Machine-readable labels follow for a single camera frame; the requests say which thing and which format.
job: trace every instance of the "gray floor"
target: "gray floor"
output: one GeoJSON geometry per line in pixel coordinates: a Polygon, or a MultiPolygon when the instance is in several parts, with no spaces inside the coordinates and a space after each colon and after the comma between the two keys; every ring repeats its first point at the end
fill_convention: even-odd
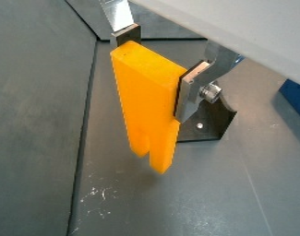
{"type": "MultiPolygon", "coordinates": [[[[151,41],[184,66],[201,41],[151,41]]],[[[285,78],[244,60],[220,85],[238,111],[220,141],[177,145],[165,175],[129,149],[110,47],[98,44],[71,235],[300,235],[300,116],[285,78]]]]}
{"type": "Polygon", "coordinates": [[[0,1],[0,236],[64,236],[95,36],[63,0],[0,1]]]}

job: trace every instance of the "gray surface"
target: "gray surface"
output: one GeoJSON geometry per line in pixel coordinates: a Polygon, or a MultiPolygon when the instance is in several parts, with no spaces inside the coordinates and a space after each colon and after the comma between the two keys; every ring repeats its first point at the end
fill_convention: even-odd
{"type": "MultiPolygon", "coordinates": [[[[98,0],[66,0],[81,18],[89,24],[102,40],[109,40],[113,33],[101,3],[98,0]]],[[[178,39],[201,38],[189,29],[177,25],[173,21],[151,13],[145,7],[130,3],[134,22],[142,27],[143,39],[178,39]]]]}
{"type": "MultiPolygon", "coordinates": [[[[185,66],[200,41],[146,42],[185,66]]],[[[285,78],[249,60],[221,79],[238,111],[220,141],[178,144],[165,175],[129,149],[99,43],[71,235],[300,235],[300,116],[277,93],[285,78]]]]}
{"type": "Polygon", "coordinates": [[[0,236],[66,235],[94,45],[64,1],[0,1],[0,236]]]}
{"type": "Polygon", "coordinates": [[[300,83],[300,0],[133,0],[300,83]]]}

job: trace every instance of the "white speck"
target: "white speck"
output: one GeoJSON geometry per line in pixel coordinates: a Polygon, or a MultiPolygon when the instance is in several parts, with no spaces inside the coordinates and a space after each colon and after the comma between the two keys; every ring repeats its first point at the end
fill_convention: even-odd
{"type": "Polygon", "coordinates": [[[103,196],[103,200],[105,200],[105,189],[103,189],[103,193],[102,193],[102,196],[103,196]]]}
{"type": "Polygon", "coordinates": [[[98,190],[95,190],[95,188],[93,188],[93,191],[90,192],[90,195],[95,195],[98,193],[98,190]]]}
{"type": "Polygon", "coordinates": [[[74,234],[77,231],[79,231],[79,228],[77,227],[75,230],[71,232],[71,234],[74,234]]]}
{"type": "Polygon", "coordinates": [[[277,128],[279,127],[279,124],[272,124],[270,125],[270,128],[277,128]]]}

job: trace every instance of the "orange plastic block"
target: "orange plastic block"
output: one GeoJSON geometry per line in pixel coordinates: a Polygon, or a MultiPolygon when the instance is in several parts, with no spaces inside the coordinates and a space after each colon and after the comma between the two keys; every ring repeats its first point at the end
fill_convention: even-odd
{"type": "Polygon", "coordinates": [[[111,52],[130,147],[150,152],[150,166],[165,173],[173,160],[180,122],[173,116],[185,69],[133,41],[111,52]]]}

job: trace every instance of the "screw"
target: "screw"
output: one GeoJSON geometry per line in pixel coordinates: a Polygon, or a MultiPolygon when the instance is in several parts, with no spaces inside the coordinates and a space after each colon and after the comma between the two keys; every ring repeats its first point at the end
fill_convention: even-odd
{"type": "Polygon", "coordinates": [[[204,124],[202,123],[197,123],[197,129],[202,129],[204,124]]]}

